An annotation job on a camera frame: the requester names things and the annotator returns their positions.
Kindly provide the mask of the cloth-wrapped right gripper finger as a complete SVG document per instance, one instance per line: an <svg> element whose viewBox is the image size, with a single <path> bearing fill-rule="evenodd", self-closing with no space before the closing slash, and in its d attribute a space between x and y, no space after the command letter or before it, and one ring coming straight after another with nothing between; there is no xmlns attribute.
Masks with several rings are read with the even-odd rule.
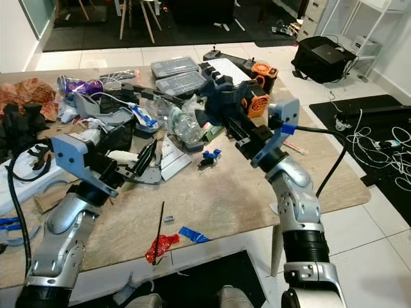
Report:
<svg viewBox="0 0 411 308"><path fill-rule="evenodd" d="M226 84L226 100L228 107L226 115L231 119L249 119L249 112L244 109L243 100L249 96L250 86L255 84L253 80L243 80L235 85L232 77L228 77Z"/></svg>
<svg viewBox="0 0 411 308"><path fill-rule="evenodd" d="M200 96L205 97L204 112L208 117L209 123L215 126L223 126L224 114L230 102L226 98L225 90L230 90L230 82L218 83L216 80L206 80Z"/></svg>

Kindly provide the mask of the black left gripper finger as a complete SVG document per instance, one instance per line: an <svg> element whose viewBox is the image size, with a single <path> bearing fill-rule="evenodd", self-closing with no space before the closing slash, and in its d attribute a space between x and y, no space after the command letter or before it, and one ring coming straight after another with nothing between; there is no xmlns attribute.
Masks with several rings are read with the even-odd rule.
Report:
<svg viewBox="0 0 411 308"><path fill-rule="evenodd" d="M159 140L153 139L146 146L142 147L138 153L136 153L136 158L131 162L132 166L148 166L155 158L155 152Z"/></svg>
<svg viewBox="0 0 411 308"><path fill-rule="evenodd" d="M159 166L148 166L142 173L137 173L136 164L121 166L121 176L125 181L147 185L159 185L161 183L161 168Z"/></svg>

